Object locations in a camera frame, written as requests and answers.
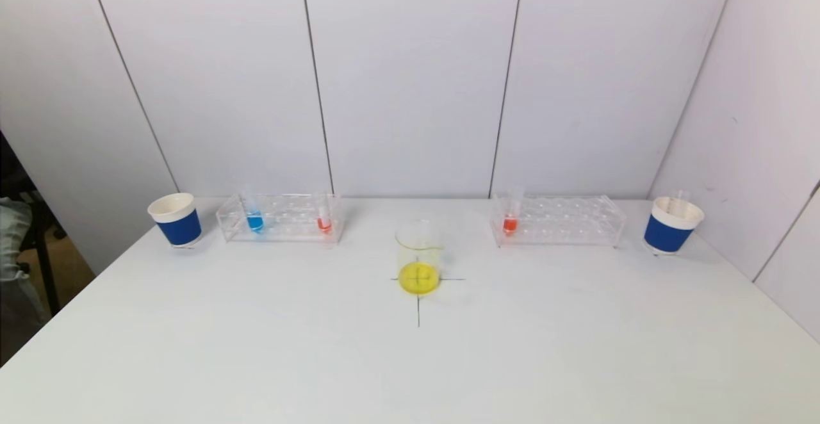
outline white wall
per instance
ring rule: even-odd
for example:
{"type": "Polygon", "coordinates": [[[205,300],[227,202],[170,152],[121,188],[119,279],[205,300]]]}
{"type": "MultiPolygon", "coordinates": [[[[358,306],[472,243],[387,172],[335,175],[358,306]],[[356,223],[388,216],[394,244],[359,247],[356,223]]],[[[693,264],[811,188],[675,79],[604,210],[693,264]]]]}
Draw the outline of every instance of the white wall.
{"type": "Polygon", "coordinates": [[[334,187],[485,197],[516,0],[307,0],[334,187]]]}
{"type": "Polygon", "coordinates": [[[179,188],[331,190],[304,0],[102,0],[179,188]]]}
{"type": "Polygon", "coordinates": [[[820,194],[808,203],[755,284],[820,341],[820,194]]]}
{"type": "Polygon", "coordinates": [[[0,0],[0,127],[96,273],[176,191],[97,0],[0,0]]]}
{"type": "Polygon", "coordinates": [[[698,232],[749,278],[820,179],[820,0],[728,0],[652,196],[688,188],[698,232]]]}
{"type": "Polygon", "coordinates": [[[494,191],[645,197],[726,0],[521,0],[494,191]]]}

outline glass beaker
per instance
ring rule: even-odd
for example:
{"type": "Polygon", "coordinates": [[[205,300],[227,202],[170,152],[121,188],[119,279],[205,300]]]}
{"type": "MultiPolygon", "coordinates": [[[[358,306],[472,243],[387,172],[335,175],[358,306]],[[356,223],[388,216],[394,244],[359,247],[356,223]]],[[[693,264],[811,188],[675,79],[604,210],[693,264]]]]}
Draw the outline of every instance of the glass beaker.
{"type": "Polygon", "coordinates": [[[413,220],[396,229],[398,283],[408,293],[425,295],[439,286],[442,233],[431,220],[413,220]]]}

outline pipette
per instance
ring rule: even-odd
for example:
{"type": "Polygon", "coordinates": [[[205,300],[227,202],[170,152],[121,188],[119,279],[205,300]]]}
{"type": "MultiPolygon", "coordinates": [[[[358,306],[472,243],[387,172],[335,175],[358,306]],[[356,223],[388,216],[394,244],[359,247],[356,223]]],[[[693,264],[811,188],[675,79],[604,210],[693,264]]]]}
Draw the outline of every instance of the pipette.
{"type": "Polygon", "coordinates": [[[686,218],[686,210],[689,208],[689,191],[677,190],[674,196],[669,197],[667,212],[673,216],[686,218]]]}

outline chair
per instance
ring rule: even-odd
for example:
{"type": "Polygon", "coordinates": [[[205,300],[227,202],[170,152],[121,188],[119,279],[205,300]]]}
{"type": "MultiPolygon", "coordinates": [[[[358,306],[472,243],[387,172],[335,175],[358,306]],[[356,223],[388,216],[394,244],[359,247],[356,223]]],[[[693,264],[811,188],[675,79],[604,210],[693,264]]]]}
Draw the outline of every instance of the chair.
{"type": "MultiPolygon", "coordinates": [[[[52,272],[51,260],[49,259],[49,249],[46,246],[46,231],[51,225],[58,226],[54,232],[56,238],[64,238],[65,231],[56,221],[53,212],[49,209],[49,205],[44,202],[43,197],[40,196],[35,184],[29,178],[26,170],[17,161],[17,157],[12,152],[11,147],[8,146],[6,138],[2,138],[2,155],[3,155],[3,169],[2,181],[0,181],[0,197],[9,197],[18,202],[25,202],[29,205],[32,212],[32,221],[26,237],[23,238],[23,243],[20,246],[20,251],[26,249],[36,249],[37,258],[40,263],[40,272],[43,274],[43,285],[46,290],[46,298],[49,301],[49,310],[52,316],[60,311],[60,301],[56,295],[56,285],[54,284],[54,274],[52,272]]],[[[26,263],[20,265],[23,272],[29,272],[29,266],[26,263]]]]}

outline white cup rim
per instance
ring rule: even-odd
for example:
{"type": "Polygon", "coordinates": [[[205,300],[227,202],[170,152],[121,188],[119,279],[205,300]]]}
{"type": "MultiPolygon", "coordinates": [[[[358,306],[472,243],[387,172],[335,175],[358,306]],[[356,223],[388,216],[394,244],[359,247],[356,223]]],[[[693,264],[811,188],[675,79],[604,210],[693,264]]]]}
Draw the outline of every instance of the white cup rim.
{"type": "Polygon", "coordinates": [[[154,217],[155,219],[160,219],[162,217],[173,216],[180,211],[184,210],[185,208],[190,207],[193,203],[193,194],[191,193],[172,193],[170,195],[166,195],[164,197],[160,197],[160,199],[156,199],[149,205],[147,211],[149,214],[154,217]],[[168,210],[169,205],[168,203],[178,203],[177,207],[173,210],[168,210]]]}
{"type": "Polygon", "coordinates": [[[694,229],[706,217],[706,213],[692,202],[686,204],[685,218],[669,214],[664,207],[670,200],[670,197],[657,197],[652,202],[652,216],[664,225],[688,231],[688,229],[694,229]]]}

